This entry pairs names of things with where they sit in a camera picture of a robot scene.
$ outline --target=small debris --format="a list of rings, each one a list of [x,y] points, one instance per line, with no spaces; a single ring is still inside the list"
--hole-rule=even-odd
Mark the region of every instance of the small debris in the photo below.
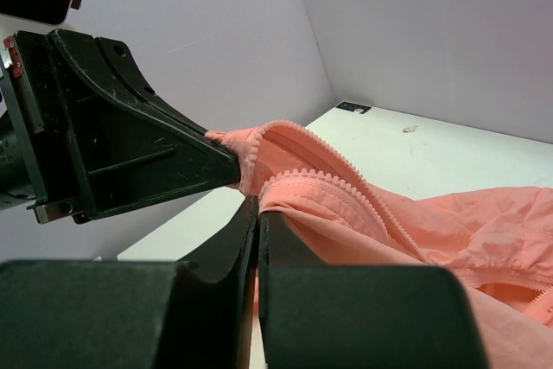
[[[411,127],[405,127],[404,128],[404,133],[412,133],[412,132],[416,131],[417,127],[418,127],[418,125],[412,125]]]

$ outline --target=white tabletop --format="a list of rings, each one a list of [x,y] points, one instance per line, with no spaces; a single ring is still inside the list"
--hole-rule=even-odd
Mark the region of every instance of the white tabletop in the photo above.
[[[413,199],[504,186],[553,187],[552,144],[379,108],[365,114],[333,108],[308,127],[369,182]],[[118,259],[175,261],[226,225],[243,199],[238,191],[216,189]],[[251,367],[263,362],[256,324]]]

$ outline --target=white wall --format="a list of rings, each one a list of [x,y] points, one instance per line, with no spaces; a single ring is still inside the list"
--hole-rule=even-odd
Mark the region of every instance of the white wall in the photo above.
[[[126,41],[158,93],[207,128],[307,123],[335,103],[302,0],[84,0],[66,26]],[[0,18],[0,35],[17,29],[49,30]],[[193,199],[85,226],[3,211],[0,260],[114,256]]]
[[[334,92],[553,142],[553,0],[304,0]]]

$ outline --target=pink jacket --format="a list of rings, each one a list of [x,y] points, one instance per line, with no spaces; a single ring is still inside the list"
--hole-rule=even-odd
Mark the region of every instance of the pink jacket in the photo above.
[[[207,137],[237,152],[240,191],[258,195],[261,212],[283,212],[326,262],[447,267],[466,288],[493,367],[553,367],[552,189],[415,201],[367,183],[291,122]]]

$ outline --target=zipper teeth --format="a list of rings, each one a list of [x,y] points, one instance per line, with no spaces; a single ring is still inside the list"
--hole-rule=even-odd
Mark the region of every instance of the zipper teeth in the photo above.
[[[304,137],[311,140],[317,147],[319,147],[321,150],[327,153],[329,157],[332,157],[334,159],[337,159],[340,163],[342,163],[346,168],[350,171],[351,174],[355,176],[355,178],[358,180],[358,182],[361,184],[362,189],[361,193],[364,193],[366,195],[367,199],[370,199],[371,207],[375,212],[377,212],[378,216],[381,218],[382,213],[384,216],[388,219],[388,221],[392,224],[392,226],[395,229],[388,229],[389,232],[392,232],[396,234],[397,237],[404,239],[405,242],[407,242],[407,245],[409,245],[409,248],[414,249],[421,261],[424,263],[431,263],[429,259],[424,255],[421,250],[419,249],[418,245],[415,243],[413,238],[404,230],[404,228],[401,226],[401,224],[397,221],[396,217],[393,215],[393,213],[390,211],[390,208],[385,205],[384,201],[375,194],[366,184],[365,179],[363,178],[363,175],[343,156],[335,150],[330,144],[325,142],[323,139],[315,135],[315,133],[312,133],[311,131],[307,130],[305,127],[299,125],[298,123],[294,123],[293,121],[274,121],[271,123],[267,123],[262,128],[260,128],[256,133],[253,135],[253,141],[252,145],[256,148],[255,153],[250,152],[248,157],[250,157],[250,162],[252,165],[254,165],[255,159],[257,158],[257,151],[259,148],[259,145],[261,144],[261,140],[263,139],[263,134],[274,127],[290,127],[291,129],[295,130],[297,133],[302,134]]]
[[[547,296],[551,292],[551,289],[553,289],[553,285],[551,285],[548,289],[545,289],[540,294],[538,294],[531,302],[528,303],[528,305],[524,308],[524,310],[527,310],[531,305],[539,302],[542,298]]]
[[[259,192],[259,199],[261,200],[263,198],[263,195],[269,187],[274,186],[277,182],[281,180],[294,177],[305,177],[309,179],[324,180],[326,183],[342,189],[344,192],[351,195],[369,213],[368,216],[377,221],[382,229],[386,229],[386,225],[382,220],[382,217],[378,214],[372,203],[368,201],[367,198],[357,188],[352,186],[350,183],[346,183],[345,180],[340,179],[338,176],[332,176],[329,173],[325,174],[323,171],[317,172],[314,169],[311,169],[308,172],[307,169],[302,169],[302,171],[300,172],[298,169],[294,169],[292,173],[290,173],[289,170],[286,170],[283,174],[279,173],[276,176],[272,176],[268,181],[265,182],[265,184],[261,188],[261,192]]]
[[[539,291],[540,292],[540,294],[538,294],[539,296],[542,295],[545,291],[548,290],[548,289],[536,289],[536,287],[532,287],[529,284],[512,283],[512,282],[503,283],[501,281],[494,281],[494,283],[505,284],[505,285],[514,285],[515,287],[522,287],[523,289],[533,289],[534,291]]]

